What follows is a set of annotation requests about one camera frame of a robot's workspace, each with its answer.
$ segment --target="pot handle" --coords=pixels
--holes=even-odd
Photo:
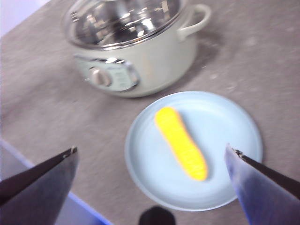
[[[207,5],[203,5],[203,4],[193,5],[193,10],[194,11],[190,13],[186,22],[182,25],[182,27],[180,27],[177,30],[177,35],[180,41],[184,41],[187,36],[204,28],[210,20],[211,9]],[[194,13],[204,13],[204,18],[200,22],[186,27],[186,25],[191,21]]]

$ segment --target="plate rim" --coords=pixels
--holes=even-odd
[[[255,121],[253,120],[253,118],[249,115],[249,113],[242,107],[240,106],[239,104],[235,103],[234,101],[226,98],[226,97],[223,97],[221,95],[218,95],[218,94],[215,94],[215,93],[212,93],[212,92],[206,92],[206,91],[196,91],[196,90],[191,90],[191,91],[181,91],[181,92],[176,92],[176,93],[173,93],[173,94],[170,94],[170,95],[166,95],[164,97],[161,97],[157,100],[155,100],[154,102],[152,102],[150,105],[148,105],[147,107],[145,107],[138,115],[137,117],[134,119],[134,121],[132,122],[128,132],[127,132],[127,135],[126,135],[126,139],[125,139],[125,163],[126,163],[126,166],[127,166],[127,170],[131,176],[131,179],[133,180],[133,182],[135,183],[135,185],[137,185],[139,187],[139,189],[146,195],[148,196],[151,200],[157,202],[158,204],[161,204],[163,206],[166,206],[170,209],[174,209],[174,210],[181,210],[181,211],[189,211],[189,212],[199,212],[199,211],[208,211],[208,210],[213,210],[213,209],[217,209],[217,208],[220,208],[224,205],[227,205],[231,202],[233,202],[234,200],[237,199],[237,195],[235,195],[234,197],[232,197],[231,199],[229,199],[228,201],[222,203],[222,204],[218,204],[214,207],[209,207],[209,208],[201,208],[201,209],[189,209],[189,208],[183,208],[183,207],[178,207],[178,206],[175,206],[175,205],[172,205],[170,203],[167,203],[163,200],[161,200],[160,198],[156,197],[154,194],[152,194],[143,184],[142,182],[140,182],[140,180],[137,178],[137,175],[135,174],[134,172],[134,169],[133,169],[133,166],[132,166],[132,163],[131,163],[131,160],[130,160],[130,157],[129,157],[129,144],[130,144],[130,139],[131,139],[131,136],[132,136],[132,133],[133,133],[133,130],[135,128],[135,125],[136,123],[139,121],[139,119],[143,116],[144,113],[147,112],[147,110],[152,107],[154,104],[157,104],[157,102],[160,102],[162,100],[164,100],[165,98],[169,98],[171,96],[174,96],[174,95],[181,95],[181,94],[201,94],[201,95],[210,95],[210,96],[213,96],[215,98],[221,98],[222,100],[225,100],[231,104],[233,104],[234,106],[236,106],[237,108],[239,108],[246,116],[247,118],[249,119],[250,123],[253,125],[253,128],[254,128],[254,132],[258,134],[258,140],[257,140],[257,144],[259,146],[259,149],[261,149],[261,151],[259,152],[259,159],[257,160],[258,162],[262,162],[262,159],[263,159],[263,141],[262,141],[262,136],[260,134],[260,131],[258,129],[258,126],[257,124],[255,123]]]

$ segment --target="plate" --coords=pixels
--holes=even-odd
[[[205,181],[189,178],[154,123],[155,113],[174,107],[200,147],[209,167]],[[204,211],[236,199],[224,161],[226,144],[261,162],[256,124],[233,101],[208,92],[187,91],[163,97],[145,108],[126,138],[125,160],[136,185],[152,200],[176,210]]]

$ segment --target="yellow corn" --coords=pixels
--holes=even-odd
[[[195,180],[205,180],[208,174],[205,159],[188,134],[180,114],[172,107],[164,107],[156,113],[155,123],[183,170]]]

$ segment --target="table surface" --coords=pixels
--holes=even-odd
[[[78,146],[72,191],[116,225],[134,225],[155,202],[126,169],[130,124],[165,95],[203,90],[244,107],[261,131],[264,163],[300,180],[299,0],[202,3],[213,14],[197,34],[192,67],[172,87],[135,99],[106,95],[82,81],[61,28],[72,2],[47,3],[1,39],[1,138],[35,164]],[[179,225],[247,223],[237,200],[206,212],[172,212]]]

